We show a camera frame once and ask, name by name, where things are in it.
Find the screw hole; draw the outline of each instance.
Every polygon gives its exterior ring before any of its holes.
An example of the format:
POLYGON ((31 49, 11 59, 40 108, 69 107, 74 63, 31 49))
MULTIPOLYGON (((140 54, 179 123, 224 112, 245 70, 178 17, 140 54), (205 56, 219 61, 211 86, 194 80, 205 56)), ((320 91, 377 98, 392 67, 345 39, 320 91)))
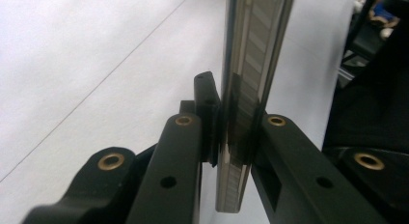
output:
POLYGON ((179 126, 188 126, 192 123, 192 118, 188 116, 181 116, 177 118, 176 122, 177 122, 177 125, 179 126))
POLYGON ((273 126, 284 126, 286 124, 286 121, 280 117, 273 116, 268 118, 268 123, 273 126))
POLYGON ((167 178, 163 178, 160 181, 160 185, 164 188, 171 188, 174 187, 175 185, 177 185, 177 179, 174 177, 167 177, 167 178))
POLYGON ((385 168, 385 164, 382 162, 382 160, 372 154, 355 154, 354 159, 361 166, 371 170, 382 170, 385 168))
POLYGON ((98 162, 100 170, 109 171, 120 167, 124 162, 123 154, 106 154, 98 162))
POLYGON ((324 188, 332 188, 334 185, 332 182, 324 177, 319 177, 316 179, 316 182, 319 184, 319 186, 324 187, 324 188))

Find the black plastic bracket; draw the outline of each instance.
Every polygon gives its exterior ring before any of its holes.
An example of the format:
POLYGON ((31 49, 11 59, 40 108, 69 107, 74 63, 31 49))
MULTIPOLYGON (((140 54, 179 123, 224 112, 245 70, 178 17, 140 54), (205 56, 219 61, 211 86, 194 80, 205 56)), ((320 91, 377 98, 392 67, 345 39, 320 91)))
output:
POLYGON ((261 129, 252 175, 271 223, 386 223, 290 119, 261 129))

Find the metal ruler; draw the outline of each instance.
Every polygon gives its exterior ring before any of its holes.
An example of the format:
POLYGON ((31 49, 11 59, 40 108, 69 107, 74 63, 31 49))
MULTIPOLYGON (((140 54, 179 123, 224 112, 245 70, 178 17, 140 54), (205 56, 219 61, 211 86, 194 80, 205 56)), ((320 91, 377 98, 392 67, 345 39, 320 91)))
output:
POLYGON ((228 0, 216 209, 239 212, 292 0, 228 0))

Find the black clamp jaw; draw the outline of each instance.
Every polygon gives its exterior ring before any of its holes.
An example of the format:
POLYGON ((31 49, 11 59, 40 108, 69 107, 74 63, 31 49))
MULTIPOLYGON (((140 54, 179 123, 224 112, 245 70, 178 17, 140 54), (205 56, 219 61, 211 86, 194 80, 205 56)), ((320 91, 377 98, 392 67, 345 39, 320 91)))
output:
MULTIPOLYGON (((199 223, 202 162, 218 156, 220 99, 211 72, 195 77, 157 145, 94 154, 52 206, 23 223, 199 223)), ((265 115, 252 166, 271 223, 386 223, 290 119, 265 115)))

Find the gray floor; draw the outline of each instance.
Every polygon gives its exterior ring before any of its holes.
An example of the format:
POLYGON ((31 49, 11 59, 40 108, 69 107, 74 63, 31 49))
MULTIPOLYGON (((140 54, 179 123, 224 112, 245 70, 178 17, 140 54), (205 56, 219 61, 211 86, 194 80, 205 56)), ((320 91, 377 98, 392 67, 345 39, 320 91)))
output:
MULTIPOLYGON (((269 113, 320 147, 353 0, 295 0, 269 113)), ((154 144, 193 77, 220 91, 226 0, 0 0, 0 223, 56 202, 95 152, 154 144)), ((204 168, 201 223, 268 223, 249 182, 240 214, 214 211, 204 168)))

